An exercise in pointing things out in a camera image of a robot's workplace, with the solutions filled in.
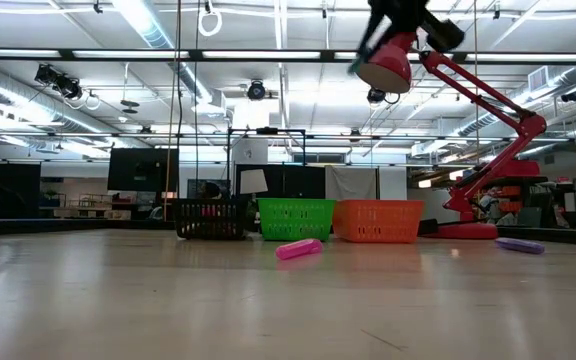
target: metal frame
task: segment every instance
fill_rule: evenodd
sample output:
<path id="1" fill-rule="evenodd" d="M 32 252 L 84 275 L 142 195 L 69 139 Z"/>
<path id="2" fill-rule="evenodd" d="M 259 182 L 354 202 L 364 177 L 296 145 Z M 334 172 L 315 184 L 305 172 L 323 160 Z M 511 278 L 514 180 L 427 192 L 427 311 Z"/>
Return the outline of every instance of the metal frame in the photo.
<path id="1" fill-rule="evenodd" d="M 303 129 L 290 129 L 291 132 L 306 131 Z M 168 139 L 182 138 L 194 139 L 195 133 L 153 133 L 153 134 L 140 134 L 140 133 L 60 133 L 60 132 L 23 132 L 23 131 L 0 131 L 1 135 L 7 136 L 29 136 L 29 137 L 54 137 L 54 138 L 74 138 L 74 137 L 120 137 L 120 138 L 135 138 L 135 139 Z M 249 138 L 275 138 L 275 139 L 291 139 L 289 135 L 258 135 L 247 134 Z M 199 139 L 227 139 L 227 132 L 216 132 L 212 134 L 198 134 Z M 477 138 L 474 136 L 438 136 L 438 135 L 339 135 L 339 134 L 316 134 L 305 135 L 308 140 L 384 140 L 384 141 L 424 141 L 424 140 L 445 140 L 445 141 L 473 141 L 476 142 Z M 511 142 L 517 139 L 517 136 L 505 137 L 480 137 L 479 141 L 493 141 L 493 142 Z M 532 140 L 539 143 L 563 143 L 576 142 L 576 138 L 547 138 L 536 137 Z"/>
<path id="2" fill-rule="evenodd" d="M 14 52 L 26 53 L 15 55 Z M 221 56 L 207 56 L 218 52 Z M 350 63 L 354 50 L 348 49 L 181 49 L 180 61 L 187 62 L 271 62 L 271 63 Z M 474 52 L 446 53 L 460 65 L 475 64 Z M 478 65 L 576 65 L 576 59 L 565 59 L 576 52 L 478 52 Z M 487 59 L 487 57 L 533 56 L 534 59 Z M 0 47 L 0 60 L 25 61 L 81 61 L 81 62 L 170 62 L 175 60 L 173 50 L 168 49 L 88 49 L 88 48 L 11 48 Z M 413 64 L 420 60 L 411 58 Z"/>
<path id="3" fill-rule="evenodd" d="M 231 184 L 230 181 L 230 139 L 232 137 L 232 135 L 236 132 L 242 132 L 243 134 L 241 135 L 242 139 L 245 138 L 249 138 L 250 135 L 248 134 L 248 132 L 250 131 L 259 131 L 259 130 L 263 130 L 264 128 L 261 129 L 233 129 L 233 128 L 228 128 L 228 132 L 226 134 L 226 181 L 227 183 Z M 288 135 L 288 137 L 291 139 L 293 139 L 292 136 L 290 136 L 290 133 L 300 133 L 301 137 L 302 137 L 302 141 L 303 144 L 301 145 L 301 149 L 303 151 L 304 154 L 304 161 L 302 163 L 303 166 L 306 166 L 306 130 L 304 129 L 274 129 L 274 128 L 268 128 L 268 130 L 272 130 L 273 132 L 277 132 L 277 133 L 286 133 Z M 272 138 L 274 136 L 274 134 L 255 134 L 257 136 L 259 136 L 260 138 Z"/>

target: purple object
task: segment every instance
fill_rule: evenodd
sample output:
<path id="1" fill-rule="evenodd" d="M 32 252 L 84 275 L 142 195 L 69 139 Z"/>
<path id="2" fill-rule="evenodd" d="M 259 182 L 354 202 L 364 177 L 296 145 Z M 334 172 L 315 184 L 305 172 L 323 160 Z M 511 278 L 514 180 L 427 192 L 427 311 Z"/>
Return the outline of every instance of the purple object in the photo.
<path id="1" fill-rule="evenodd" d="M 543 254 L 546 248 L 532 241 L 525 241 L 519 239 L 499 238 L 495 240 L 497 246 L 507 250 L 521 251 L 529 254 Z"/>

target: lamp arm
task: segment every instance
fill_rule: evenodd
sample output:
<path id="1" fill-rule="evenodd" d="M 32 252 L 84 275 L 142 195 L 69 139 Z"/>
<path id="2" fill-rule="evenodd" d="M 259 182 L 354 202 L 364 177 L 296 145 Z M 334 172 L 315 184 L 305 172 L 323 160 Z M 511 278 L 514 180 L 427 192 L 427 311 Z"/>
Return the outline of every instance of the lamp arm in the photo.
<path id="1" fill-rule="evenodd" d="M 499 174 L 504 171 L 504 168 L 511 164 L 513 158 L 523 150 L 526 145 L 528 145 L 539 134 L 546 131 L 546 120 L 542 116 L 515 104 L 512 100 L 508 99 L 506 96 L 499 93 L 443 54 L 435 51 L 424 51 L 419 54 L 419 58 L 429 73 L 443 80 L 446 84 L 469 98 L 477 106 L 486 109 L 506 125 L 513 128 L 517 133 L 517 138 L 515 138 L 512 143 L 510 143 L 510 145 L 508 145 L 494 160 L 487 163 L 481 170 L 474 172 L 450 188 L 450 199 L 444 203 L 444 208 L 460 212 L 462 220 L 472 220 L 474 215 L 472 212 L 472 206 L 470 205 L 470 200 L 475 196 L 477 191 L 485 186 L 490 180 L 499 176 Z M 450 70 L 470 81 L 479 89 L 488 93 L 497 101 L 515 111 L 519 115 L 519 122 L 504 114 L 497 107 L 491 105 L 481 95 L 474 94 L 472 91 L 459 84 L 456 80 L 440 71 L 440 65 L 445 65 Z"/>

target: green basket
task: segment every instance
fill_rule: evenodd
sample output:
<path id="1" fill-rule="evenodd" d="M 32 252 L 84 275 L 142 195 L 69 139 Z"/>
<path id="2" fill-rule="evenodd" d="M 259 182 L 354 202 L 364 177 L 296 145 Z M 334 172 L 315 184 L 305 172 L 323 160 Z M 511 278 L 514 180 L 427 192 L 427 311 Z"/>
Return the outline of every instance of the green basket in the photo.
<path id="1" fill-rule="evenodd" d="M 335 203 L 320 199 L 259 199 L 264 239 L 327 241 Z"/>

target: lamp shade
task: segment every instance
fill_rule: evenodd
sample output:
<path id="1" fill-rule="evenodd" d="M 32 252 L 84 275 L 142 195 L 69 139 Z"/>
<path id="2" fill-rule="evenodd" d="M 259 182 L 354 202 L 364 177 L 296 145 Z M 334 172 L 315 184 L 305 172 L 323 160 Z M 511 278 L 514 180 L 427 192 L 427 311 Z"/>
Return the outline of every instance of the lamp shade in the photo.
<path id="1" fill-rule="evenodd" d="M 359 78 L 387 93 L 407 93 L 410 90 L 412 73 L 406 55 L 415 38 L 415 33 L 397 34 L 382 45 L 368 62 L 359 66 Z"/>
<path id="2" fill-rule="evenodd" d="M 261 169 L 242 171 L 239 183 L 240 194 L 256 194 L 268 191 L 266 176 Z"/>

